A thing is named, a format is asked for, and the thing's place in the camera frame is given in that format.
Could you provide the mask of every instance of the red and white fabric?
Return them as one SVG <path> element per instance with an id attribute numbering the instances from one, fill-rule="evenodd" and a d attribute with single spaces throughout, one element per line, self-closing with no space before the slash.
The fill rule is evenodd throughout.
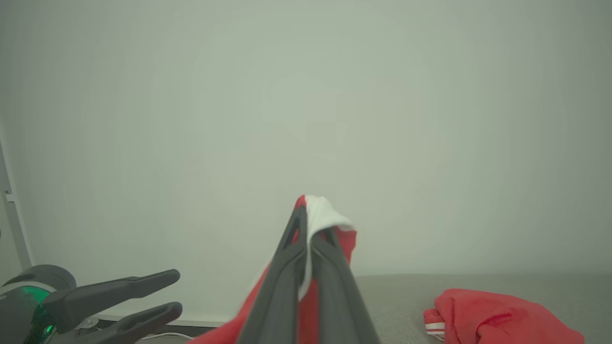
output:
<path id="1" fill-rule="evenodd" d="M 448 289 L 426 310 L 427 334 L 445 344 L 583 344 L 544 306 L 518 297 Z"/>
<path id="2" fill-rule="evenodd" d="M 351 262 L 351 253 L 355 248 L 357 232 L 354 230 L 351 222 L 344 216 L 340 215 L 331 203 L 325 197 L 304 196 L 297 199 L 294 207 L 306 206 L 308 218 L 307 242 L 310 247 L 311 238 L 319 231 L 326 228 L 334 228 L 343 253 Z M 189 342 L 189 344 L 234 344 L 238 339 L 238 335 L 248 318 L 248 314 L 253 307 L 253 303 L 266 276 L 267 268 L 263 275 L 259 278 L 255 287 L 248 294 L 242 308 L 238 311 L 238 315 L 221 327 L 209 331 Z M 304 282 L 298 291 L 299 309 L 298 309 L 298 343 L 299 344 L 317 344 L 319 342 L 319 294 L 316 280 L 312 279 L 312 261 L 310 257 L 310 249 L 308 250 L 306 269 L 304 272 Z"/>

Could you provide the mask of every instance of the red towel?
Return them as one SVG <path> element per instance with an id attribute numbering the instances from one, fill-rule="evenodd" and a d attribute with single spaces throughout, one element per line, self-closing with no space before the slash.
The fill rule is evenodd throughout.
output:
<path id="1" fill-rule="evenodd" d="M 425 328 L 445 344 L 583 344 L 549 310 L 518 297 L 448 289 L 426 310 Z"/>
<path id="2" fill-rule="evenodd" d="M 306 197 L 301 196 L 294 207 L 306 206 Z M 338 235 L 338 240 L 344 251 L 346 260 L 351 262 L 351 253 L 355 248 L 357 232 L 356 231 L 344 231 L 339 228 L 335 229 Z M 261 283 L 263 282 L 267 273 L 267 269 L 263 275 L 259 278 L 257 285 L 248 294 L 246 301 L 242 305 L 238 315 L 230 320 L 225 325 L 218 327 L 212 331 L 209 331 L 196 339 L 189 341 L 189 344 L 234 344 L 238 339 L 238 335 L 242 329 L 242 325 L 246 321 Z M 299 314 L 298 314 L 298 343 L 300 344 L 317 344 L 319 342 L 319 293 L 318 286 L 315 280 L 311 280 L 310 287 L 304 298 L 299 303 Z"/>

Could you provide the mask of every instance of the white stripe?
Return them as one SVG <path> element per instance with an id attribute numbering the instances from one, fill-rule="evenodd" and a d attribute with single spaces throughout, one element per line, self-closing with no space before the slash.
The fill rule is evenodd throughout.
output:
<path id="1" fill-rule="evenodd" d="M 444 334 L 440 332 L 427 332 L 428 335 L 436 337 L 440 342 L 444 341 Z"/>
<path id="2" fill-rule="evenodd" d="M 443 330 L 445 323 L 431 323 L 425 324 L 425 329 L 428 330 Z"/>

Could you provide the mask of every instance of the white cable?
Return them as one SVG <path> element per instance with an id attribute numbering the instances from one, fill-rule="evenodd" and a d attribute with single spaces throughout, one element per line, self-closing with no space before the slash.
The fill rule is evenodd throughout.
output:
<path id="1" fill-rule="evenodd" d="M 186 334 L 182 334 L 182 333 L 178 333 L 178 332 L 166 332 L 166 333 L 160 333 L 160 334 L 154 334 L 154 335 L 148 335 L 146 337 L 140 338 L 140 340 L 145 340 L 145 339 L 151 339 L 151 338 L 157 338 L 157 337 L 161 337 L 163 335 L 176 335 L 178 337 L 183 337 L 183 338 L 187 338 L 187 339 L 193 339 L 193 337 L 190 337 Z"/>

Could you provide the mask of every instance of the red fabric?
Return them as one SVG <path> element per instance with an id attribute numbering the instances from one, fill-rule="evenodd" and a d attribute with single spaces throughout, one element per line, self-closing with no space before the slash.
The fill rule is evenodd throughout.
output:
<path id="1" fill-rule="evenodd" d="M 433 323 L 443 323 L 444 319 L 440 315 L 437 309 L 428 309 L 423 313 L 423 317 L 425 318 L 425 324 L 433 324 Z"/>
<path id="2" fill-rule="evenodd" d="M 583 344 L 584 337 L 563 325 L 545 307 L 518 297 L 449 289 L 435 300 L 446 323 L 445 344 Z"/>
<path id="3" fill-rule="evenodd" d="M 306 206 L 306 198 L 305 196 L 301 196 L 297 199 L 296 205 L 294 207 L 298 208 L 299 206 Z M 357 232 L 356 231 L 341 231 L 338 228 L 336 230 L 336 235 L 338 236 L 338 240 L 340 241 L 340 245 L 342 246 L 342 250 L 344 251 L 346 260 L 351 262 L 351 253 L 355 248 L 356 240 L 357 240 Z M 255 298 L 257 297 L 257 293 L 259 292 L 259 288 L 261 287 L 261 283 L 266 277 L 267 268 L 264 271 L 263 275 L 259 278 L 257 285 L 251 290 L 248 294 L 247 299 L 244 301 L 242 308 L 238 312 L 238 315 L 231 321 L 227 322 L 225 325 L 218 327 L 212 331 L 209 331 L 191 341 L 189 344 L 234 344 L 238 339 L 238 335 L 244 325 L 244 322 L 247 320 L 248 314 L 253 307 L 253 303 L 255 302 Z M 310 288 L 308 292 L 304 296 L 304 298 L 300 301 L 299 304 L 299 316 L 298 316 L 298 324 L 297 324 L 297 332 L 298 332 L 298 343 L 299 344 L 318 344 L 319 342 L 319 323 L 318 323 L 318 315 L 319 315 L 319 294 L 318 294 L 318 285 L 315 279 L 312 279 L 310 282 Z"/>

